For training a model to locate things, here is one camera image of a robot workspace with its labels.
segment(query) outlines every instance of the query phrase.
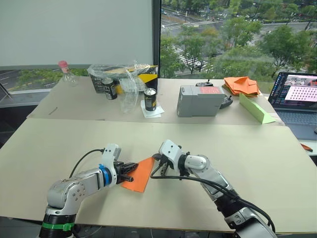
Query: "green band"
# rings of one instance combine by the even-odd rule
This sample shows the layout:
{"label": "green band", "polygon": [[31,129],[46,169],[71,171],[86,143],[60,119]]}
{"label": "green band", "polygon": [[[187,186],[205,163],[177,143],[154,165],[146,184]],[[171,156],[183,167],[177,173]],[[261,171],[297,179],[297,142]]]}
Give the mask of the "green band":
{"label": "green band", "polygon": [[75,223],[65,223],[65,224],[49,224],[49,223],[42,223],[42,227],[47,229],[54,229],[54,230],[63,230],[65,232],[70,231],[70,229],[75,225]]}

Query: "pink cap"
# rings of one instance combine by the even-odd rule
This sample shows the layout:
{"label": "pink cap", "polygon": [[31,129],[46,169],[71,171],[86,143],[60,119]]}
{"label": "pink cap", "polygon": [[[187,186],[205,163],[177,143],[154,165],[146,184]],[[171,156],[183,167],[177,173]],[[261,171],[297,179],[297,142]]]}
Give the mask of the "pink cap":
{"label": "pink cap", "polygon": [[58,66],[61,68],[65,68],[68,66],[67,62],[64,60],[61,60],[60,62],[58,62]]}

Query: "laptop keyboard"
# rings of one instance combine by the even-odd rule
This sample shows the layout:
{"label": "laptop keyboard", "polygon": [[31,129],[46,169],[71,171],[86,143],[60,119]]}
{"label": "laptop keyboard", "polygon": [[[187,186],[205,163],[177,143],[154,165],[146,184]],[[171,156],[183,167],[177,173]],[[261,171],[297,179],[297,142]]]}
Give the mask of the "laptop keyboard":
{"label": "laptop keyboard", "polygon": [[283,122],[300,125],[317,125],[317,114],[277,112]]}

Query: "clear plastic bottle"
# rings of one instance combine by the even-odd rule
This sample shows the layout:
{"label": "clear plastic bottle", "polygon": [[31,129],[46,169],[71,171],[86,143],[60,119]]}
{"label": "clear plastic bottle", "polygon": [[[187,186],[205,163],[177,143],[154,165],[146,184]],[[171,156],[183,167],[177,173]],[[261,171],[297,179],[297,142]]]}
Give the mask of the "clear plastic bottle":
{"label": "clear plastic bottle", "polygon": [[61,60],[58,62],[58,66],[60,67],[61,71],[64,73],[63,81],[67,83],[69,86],[76,86],[78,84],[78,80],[76,75],[74,75],[68,68],[68,64],[66,61]]}

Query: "black remote control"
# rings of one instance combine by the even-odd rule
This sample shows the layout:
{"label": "black remote control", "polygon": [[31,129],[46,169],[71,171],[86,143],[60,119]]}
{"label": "black remote control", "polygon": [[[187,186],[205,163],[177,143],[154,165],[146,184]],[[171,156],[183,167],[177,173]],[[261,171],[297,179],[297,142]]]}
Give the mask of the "black remote control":
{"label": "black remote control", "polygon": [[221,103],[220,109],[223,109],[225,107],[228,107],[231,103],[233,102],[233,100],[231,99],[231,95],[230,96],[226,96]]}
{"label": "black remote control", "polygon": [[208,81],[207,81],[207,82],[204,82],[204,83],[196,83],[196,86],[197,86],[197,87],[213,86],[212,83],[209,83],[209,80],[210,80],[210,79],[208,79]]}

